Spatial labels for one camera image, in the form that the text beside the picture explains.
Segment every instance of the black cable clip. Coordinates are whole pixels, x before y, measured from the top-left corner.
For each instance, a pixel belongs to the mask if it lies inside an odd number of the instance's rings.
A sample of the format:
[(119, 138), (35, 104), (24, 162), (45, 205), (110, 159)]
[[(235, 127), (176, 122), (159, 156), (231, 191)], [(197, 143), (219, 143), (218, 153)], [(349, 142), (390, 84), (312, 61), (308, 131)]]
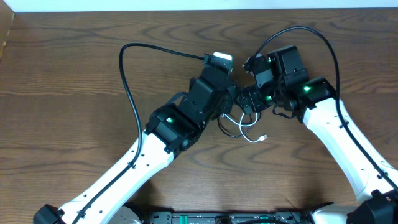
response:
[(85, 213), (85, 211), (82, 209), (82, 210), (80, 210), (80, 211), (77, 211), (77, 214), (81, 217), (81, 218), (84, 218), (85, 216), (86, 216), (86, 213)]
[(383, 175), (378, 174), (377, 177), (378, 177), (378, 179), (382, 179), (382, 178), (388, 177), (388, 173), (387, 172), (383, 172)]
[(348, 124), (349, 124), (349, 122), (348, 122), (348, 121), (344, 121), (344, 123), (343, 123), (343, 124), (341, 124), (339, 127), (340, 127), (340, 128), (343, 128), (343, 127), (346, 127), (346, 128), (348, 128)]
[(136, 169), (136, 165), (133, 164), (132, 162), (127, 163), (129, 165), (129, 167), (131, 167), (132, 169)]

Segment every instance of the white usb connector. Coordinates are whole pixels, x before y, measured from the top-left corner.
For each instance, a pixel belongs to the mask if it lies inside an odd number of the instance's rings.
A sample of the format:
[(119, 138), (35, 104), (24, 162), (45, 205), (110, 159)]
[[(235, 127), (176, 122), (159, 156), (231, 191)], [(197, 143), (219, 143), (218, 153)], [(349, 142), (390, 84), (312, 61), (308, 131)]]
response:
[(263, 136), (260, 136), (260, 137), (259, 137), (259, 140), (260, 140), (260, 141), (264, 141), (264, 140), (266, 140), (267, 138), (268, 138), (268, 135), (265, 134), (265, 135), (263, 135)]

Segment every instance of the green led light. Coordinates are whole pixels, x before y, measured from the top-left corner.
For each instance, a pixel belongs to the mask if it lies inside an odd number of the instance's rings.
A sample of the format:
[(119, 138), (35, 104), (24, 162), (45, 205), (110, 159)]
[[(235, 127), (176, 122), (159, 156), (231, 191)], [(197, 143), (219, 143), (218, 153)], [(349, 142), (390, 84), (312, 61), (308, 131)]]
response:
[(268, 216), (261, 216), (260, 219), (269, 219)]
[(305, 86), (305, 87), (304, 87), (304, 91), (308, 92), (308, 91), (310, 91), (310, 90), (311, 90), (311, 87), (308, 87), (308, 86)]
[(189, 224), (187, 215), (180, 216), (180, 224)]

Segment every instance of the white cable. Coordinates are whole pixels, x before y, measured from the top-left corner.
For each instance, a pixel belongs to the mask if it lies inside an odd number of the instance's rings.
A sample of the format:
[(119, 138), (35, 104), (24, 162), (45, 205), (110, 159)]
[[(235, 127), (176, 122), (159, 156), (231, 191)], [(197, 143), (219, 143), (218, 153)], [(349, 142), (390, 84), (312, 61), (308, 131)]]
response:
[(226, 117), (228, 120), (230, 120), (232, 123), (234, 123), (234, 124), (236, 124), (236, 125), (240, 125), (240, 126), (242, 126), (242, 127), (250, 127), (250, 126), (253, 126), (253, 125), (255, 125), (255, 123), (257, 122), (257, 120), (258, 120), (258, 118), (259, 118), (259, 115), (256, 113), (256, 119), (254, 120), (254, 122), (253, 123), (251, 123), (251, 124), (239, 124), (238, 122), (236, 122), (236, 121), (234, 121), (232, 118), (230, 118), (227, 114), (222, 114), (224, 117)]
[(243, 117), (244, 117), (244, 113), (242, 114), (241, 120), (240, 120), (240, 122), (239, 122), (239, 130), (241, 131), (241, 134), (243, 135), (243, 137), (244, 137), (246, 140), (248, 140), (248, 142), (256, 143), (256, 142), (264, 141), (265, 139), (267, 139), (267, 135), (266, 135), (266, 134), (263, 135), (263, 136), (260, 136), (259, 139), (255, 140), (255, 141), (253, 141), (253, 140), (249, 139), (248, 137), (246, 137), (246, 135), (243, 134), (243, 131), (242, 131), (242, 121), (243, 121)]

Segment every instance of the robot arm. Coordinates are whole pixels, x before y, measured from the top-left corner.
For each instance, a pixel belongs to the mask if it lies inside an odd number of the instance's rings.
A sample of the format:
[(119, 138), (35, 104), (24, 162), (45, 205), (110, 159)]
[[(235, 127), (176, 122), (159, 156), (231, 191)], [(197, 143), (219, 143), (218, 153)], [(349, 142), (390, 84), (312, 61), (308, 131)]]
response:
[[(137, 142), (90, 188), (60, 207), (62, 221), (72, 223), (81, 210), (101, 189), (113, 180), (137, 153)], [(107, 223), (119, 208), (154, 174), (167, 167), (174, 154), (164, 151), (165, 143), (155, 134), (142, 134), (141, 155), (133, 169), (129, 169), (86, 211), (78, 223)]]
[[(329, 98), (315, 103), (315, 106), (316, 107), (312, 110), (307, 109), (304, 114), (303, 123), (318, 136), (328, 148), (333, 158), (335, 158), (336, 162), (347, 176), (357, 201), (363, 203), (371, 199), (373, 197), (372, 192), (375, 190), (379, 190), (381, 193), (391, 191), (392, 187), (386, 180), (380, 178), (379, 173), (365, 158), (358, 147), (356, 147), (344, 128), (340, 127), (341, 122), (337, 117), (335, 100)], [(361, 143), (362, 147), (365, 148), (373, 160), (376, 161), (379, 167), (381, 167), (385, 173), (388, 173), (390, 179), (398, 183), (398, 171), (396, 171), (366, 139), (348, 115), (341, 100), (340, 107), (345, 120), (348, 121), (348, 127), (355, 138)]]
[[(258, 54), (251, 60), (253, 63), (248, 72), (254, 76), (256, 84), (242, 90), (237, 100), (240, 107), (250, 113), (274, 106), (275, 115), (297, 117), (328, 148), (361, 203), (357, 209), (329, 205), (315, 211), (312, 214), (313, 221), (317, 224), (392, 224), (394, 212), (398, 208), (398, 194), (393, 190), (398, 183), (398, 171), (375, 150), (339, 100), (342, 116), (354, 138), (349, 136), (338, 116), (335, 89), (324, 78), (309, 80), (296, 46), (275, 50), (268, 53), (267, 58)], [(250, 96), (251, 102), (245, 100), (245, 96)], [(292, 115), (276, 113), (278, 107), (291, 111)], [(391, 182), (380, 173), (388, 176)]]
[[(181, 103), (173, 103), (179, 94), (155, 110), (142, 135), (137, 161), (138, 140), (99, 180), (60, 209), (42, 207), (34, 217), (36, 224), (107, 223), (121, 206), (158, 171), (167, 167), (182, 151), (195, 144), (210, 120), (229, 114), (236, 98), (237, 86), (229, 78), (232, 56), (215, 52), (205, 54), (200, 77), (190, 80), (190, 91), (182, 94)], [(115, 177), (121, 175), (96, 198)]]

